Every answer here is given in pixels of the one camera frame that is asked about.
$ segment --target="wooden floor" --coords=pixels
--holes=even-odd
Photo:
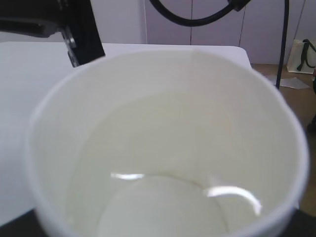
[[[254,64],[252,67],[265,76],[277,74],[276,65]],[[292,77],[299,78],[311,87],[300,90],[286,87],[281,87],[280,89],[287,103],[306,130],[307,124],[316,114],[316,95],[312,89],[311,75],[288,73],[286,68],[283,68],[282,78]],[[304,212],[316,216],[316,135],[313,136],[307,133],[306,135],[310,147],[311,169],[309,183],[300,207]]]

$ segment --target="black bag handle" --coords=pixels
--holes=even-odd
[[[303,40],[303,43],[304,43],[304,46],[303,46],[303,51],[302,51],[302,54],[301,54],[301,64],[297,67],[298,71],[302,70],[302,67],[303,67],[305,62],[306,62],[306,65],[309,68],[315,68],[315,66],[311,66],[308,63],[307,52],[308,52],[309,47],[311,47],[314,52],[316,52],[316,48],[314,47],[314,45],[308,39]]]

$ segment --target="white table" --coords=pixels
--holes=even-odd
[[[232,46],[105,43],[103,47],[108,58],[140,50],[193,47],[250,68],[246,52]],[[0,226],[34,206],[23,170],[24,131],[41,98],[75,70],[63,43],[0,43]]]

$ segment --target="dark surface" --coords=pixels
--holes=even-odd
[[[14,221],[0,227],[0,237],[48,237],[29,211]],[[287,229],[280,237],[316,237],[316,217],[296,211]]]

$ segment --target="black cord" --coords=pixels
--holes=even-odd
[[[188,27],[207,25],[209,23],[217,21],[218,19],[221,19],[223,16],[226,16],[228,13],[230,13],[234,9],[234,6],[232,4],[228,4],[224,9],[220,10],[219,12],[211,16],[192,20],[192,19],[182,18],[180,16],[173,14],[164,5],[162,5],[160,0],[150,0],[150,2],[154,6],[154,8],[168,20],[178,25],[188,26]]]
[[[282,32],[281,54],[280,54],[280,61],[278,64],[277,76],[276,76],[277,89],[280,89],[281,74],[282,74],[282,68],[283,68],[283,63],[284,63],[289,10],[290,10],[290,1],[285,0],[284,1],[284,22],[283,22],[283,32]]]

